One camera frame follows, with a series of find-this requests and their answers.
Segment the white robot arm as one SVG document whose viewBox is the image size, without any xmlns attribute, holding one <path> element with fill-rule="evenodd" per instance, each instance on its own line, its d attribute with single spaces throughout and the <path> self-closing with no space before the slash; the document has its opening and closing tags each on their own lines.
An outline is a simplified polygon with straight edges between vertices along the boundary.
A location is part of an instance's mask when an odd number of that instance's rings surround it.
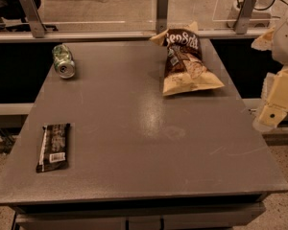
<svg viewBox="0 0 288 230">
<path fill-rule="evenodd" d="M 261 102 L 255 111 L 252 126 L 267 132 L 276 128 L 288 115 L 288 10 L 276 25 L 258 37 L 252 47 L 269 50 L 273 60 L 282 64 L 276 74 L 268 73 L 263 81 Z"/>
</svg>

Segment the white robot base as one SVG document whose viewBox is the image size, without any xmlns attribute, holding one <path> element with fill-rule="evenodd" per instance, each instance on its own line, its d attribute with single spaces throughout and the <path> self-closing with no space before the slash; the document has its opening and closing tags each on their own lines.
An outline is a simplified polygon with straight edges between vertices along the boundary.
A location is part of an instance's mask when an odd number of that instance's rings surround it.
<svg viewBox="0 0 288 230">
<path fill-rule="evenodd" d="M 237 0 L 231 6 L 227 25 L 233 28 L 243 18 L 249 20 L 249 26 L 268 27 L 272 19 L 272 5 L 276 0 Z"/>
</svg>

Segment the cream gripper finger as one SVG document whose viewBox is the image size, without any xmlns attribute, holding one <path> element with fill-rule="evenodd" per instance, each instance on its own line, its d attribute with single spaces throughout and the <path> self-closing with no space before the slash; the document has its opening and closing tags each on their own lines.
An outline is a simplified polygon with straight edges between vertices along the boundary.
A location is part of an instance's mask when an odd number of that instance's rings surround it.
<svg viewBox="0 0 288 230">
<path fill-rule="evenodd" d="M 252 43 L 252 48 L 258 51 L 271 51 L 275 27 L 270 28 Z"/>
<path fill-rule="evenodd" d="M 260 132 L 268 132 L 276 128 L 286 116 L 286 110 L 264 104 L 256 109 L 252 126 Z"/>
</svg>

